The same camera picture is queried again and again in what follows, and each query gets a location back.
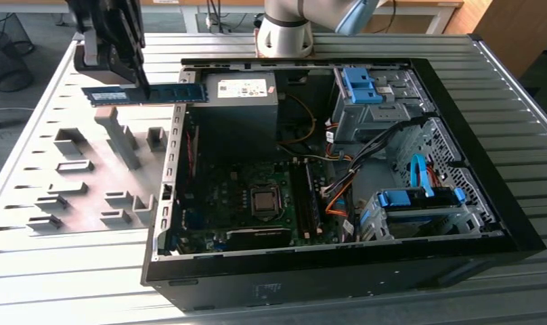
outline floor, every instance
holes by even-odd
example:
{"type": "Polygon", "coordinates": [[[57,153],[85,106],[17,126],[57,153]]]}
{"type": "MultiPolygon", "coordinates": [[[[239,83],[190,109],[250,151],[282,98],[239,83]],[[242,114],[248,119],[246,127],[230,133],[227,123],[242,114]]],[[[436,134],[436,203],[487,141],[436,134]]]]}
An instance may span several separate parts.
{"type": "MultiPolygon", "coordinates": [[[[238,33],[250,32],[252,17],[253,14],[227,14],[221,19],[225,30],[233,29],[238,33]]],[[[54,17],[50,14],[18,14],[18,18],[37,47],[35,51],[23,58],[34,75],[34,84],[15,93],[0,92],[0,108],[34,108],[74,34],[74,27],[67,18],[65,18],[67,26],[54,26],[54,17]]],[[[207,31],[203,19],[205,17],[198,17],[202,32],[207,31]]],[[[147,33],[182,33],[185,25],[177,14],[143,14],[143,30],[147,33]]],[[[313,31],[321,30],[320,27],[313,28],[313,31]]],[[[547,56],[536,60],[520,81],[524,87],[536,91],[535,99],[547,112],[547,56]]],[[[0,111],[0,170],[29,114],[26,110],[0,111]]]]}

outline black cable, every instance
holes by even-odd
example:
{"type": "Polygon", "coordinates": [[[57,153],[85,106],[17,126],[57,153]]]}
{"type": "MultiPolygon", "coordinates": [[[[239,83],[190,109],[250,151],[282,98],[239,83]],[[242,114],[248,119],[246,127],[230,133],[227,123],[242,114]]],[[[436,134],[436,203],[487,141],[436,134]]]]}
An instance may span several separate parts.
{"type": "Polygon", "coordinates": [[[221,0],[217,0],[217,27],[218,27],[218,32],[222,33],[222,27],[221,27],[221,0]]]}
{"type": "Polygon", "coordinates": [[[330,193],[345,181],[350,179],[361,168],[364,161],[381,149],[385,148],[389,138],[396,134],[396,132],[412,125],[420,125],[428,119],[426,116],[420,116],[412,118],[409,121],[401,121],[393,124],[388,129],[381,131],[362,146],[357,151],[357,154],[352,157],[352,161],[346,166],[346,173],[330,184],[325,189],[324,193],[330,193]]]}
{"type": "Polygon", "coordinates": [[[372,34],[378,33],[378,32],[382,32],[382,31],[385,31],[385,33],[386,33],[388,30],[389,30],[389,27],[392,27],[393,19],[396,18],[396,7],[397,7],[396,0],[392,0],[392,7],[393,7],[393,9],[392,9],[392,15],[389,16],[388,26],[385,26],[385,27],[381,28],[380,30],[372,32],[372,34]]]}
{"type": "Polygon", "coordinates": [[[209,22],[211,21],[211,19],[210,19],[210,8],[209,8],[209,0],[205,0],[205,3],[206,3],[206,5],[207,5],[207,20],[209,20],[209,22]]]}
{"type": "Polygon", "coordinates": [[[244,16],[241,17],[241,20],[238,21],[237,26],[235,26],[235,27],[233,27],[233,28],[229,28],[229,31],[230,31],[230,32],[231,32],[233,30],[235,30],[235,29],[237,29],[237,27],[239,27],[241,23],[244,22],[245,16],[246,16],[246,14],[244,14],[244,16]]]}
{"type": "Polygon", "coordinates": [[[215,19],[217,19],[217,32],[221,33],[221,18],[218,18],[218,15],[217,15],[215,4],[214,4],[213,0],[209,0],[209,2],[210,2],[210,7],[213,8],[213,13],[214,13],[215,19]]]}

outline blue latch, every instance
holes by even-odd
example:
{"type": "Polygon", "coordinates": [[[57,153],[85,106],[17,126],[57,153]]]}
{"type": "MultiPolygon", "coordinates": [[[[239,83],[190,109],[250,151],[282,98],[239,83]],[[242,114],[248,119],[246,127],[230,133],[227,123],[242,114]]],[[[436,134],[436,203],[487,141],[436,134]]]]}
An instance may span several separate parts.
{"type": "Polygon", "coordinates": [[[380,201],[380,207],[384,208],[384,207],[388,206],[388,199],[386,199],[384,193],[380,193],[380,194],[377,195],[377,201],[380,201]]]}
{"type": "Polygon", "coordinates": [[[373,89],[373,79],[366,74],[365,68],[342,68],[344,83],[352,93],[352,103],[378,104],[382,102],[381,96],[373,89]]]}
{"type": "Polygon", "coordinates": [[[461,188],[454,188],[453,189],[453,195],[456,195],[457,201],[460,203],[465,202],[465,194],[464,194],[464,191],[461,190],[461,188]]]}
{"type": "Polygon", "coordinates": [[[409,162],[409,186],[420,186],[425,191],[426,198],[433,196],[433,190],[428,179],[428,170],[425,168],[425,158],[421,154],[413,154],[412,161],[409,162]]]}
{"type": "Polygon", "coordinates": [[[369,216],[369,211],[365,211],[364,216],[361,217],[361,220],[360,220],[360,225],[364,224],[364,221],[368,218],[368,216],[369,216]]]}
{"type": "Polygon", "coordinates": [[[405,207],[410,204],[406,191],[384,192],[390,207],[405,207]]]}
{"type": "Polygon", "coordinates": [[[380,206],[384,207],[405,207],[410,205],[408,193],[400,191],[384,191],[377,195],[380,206]]]}

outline expansion slot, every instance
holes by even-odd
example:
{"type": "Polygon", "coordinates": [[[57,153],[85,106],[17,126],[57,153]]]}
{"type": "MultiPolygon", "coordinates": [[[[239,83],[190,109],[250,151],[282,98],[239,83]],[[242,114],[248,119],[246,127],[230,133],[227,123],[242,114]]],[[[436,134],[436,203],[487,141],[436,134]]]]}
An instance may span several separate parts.
{"type": "Polygon", "coordinates": [[[292,183],[298,235],[301,238],[309,239],[321,234],[321,221],[310,167],[306,162],[289,165],[289,181],[292,183]]]}

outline wooden cabinet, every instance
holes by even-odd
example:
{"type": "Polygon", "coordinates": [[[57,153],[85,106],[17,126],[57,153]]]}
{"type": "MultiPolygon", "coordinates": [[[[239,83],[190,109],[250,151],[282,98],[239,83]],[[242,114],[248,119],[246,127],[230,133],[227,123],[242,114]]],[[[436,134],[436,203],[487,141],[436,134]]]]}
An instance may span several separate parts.
{"type": "Polygon", "coordinates": [[[480,35],[520,77],[547,47],[547,0],[464,0],[444,33],[480,35]]]}

